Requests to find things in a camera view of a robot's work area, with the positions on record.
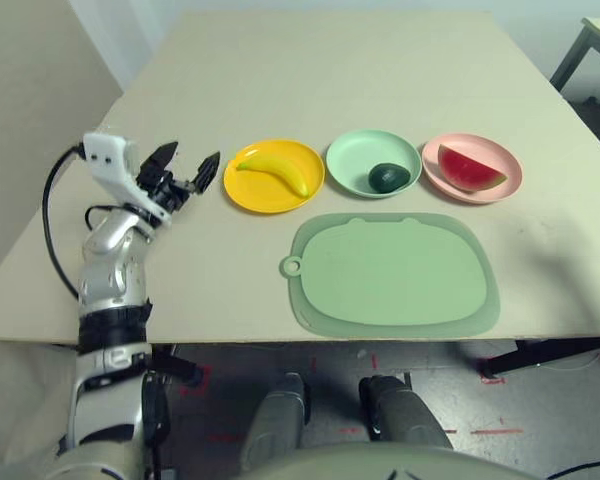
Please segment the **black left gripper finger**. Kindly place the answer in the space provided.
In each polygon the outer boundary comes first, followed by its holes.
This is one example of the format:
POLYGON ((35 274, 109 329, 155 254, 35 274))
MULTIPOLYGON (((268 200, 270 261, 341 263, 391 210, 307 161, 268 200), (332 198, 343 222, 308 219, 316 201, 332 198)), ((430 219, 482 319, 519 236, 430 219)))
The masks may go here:
POLYGON ((196 176, 192 180, 195 193, 204 193, 207 190, 216 177, 220 158, 221 154, 217 151, 204 159, 198 168, 196 176))
POLYGON ((140 175, 163 174, 176 153, 178 141, 160 145, 140 166, 140 175))

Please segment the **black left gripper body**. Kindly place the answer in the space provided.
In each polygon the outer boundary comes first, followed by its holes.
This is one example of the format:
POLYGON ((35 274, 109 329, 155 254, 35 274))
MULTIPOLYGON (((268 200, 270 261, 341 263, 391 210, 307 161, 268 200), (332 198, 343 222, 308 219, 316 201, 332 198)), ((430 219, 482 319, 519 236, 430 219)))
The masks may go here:
POLYGON ((198 192, 192 181, 177 180, 169 170, 141 171, 136 177, 136 183, 154 203, 168 213, 180 210, 198 192))

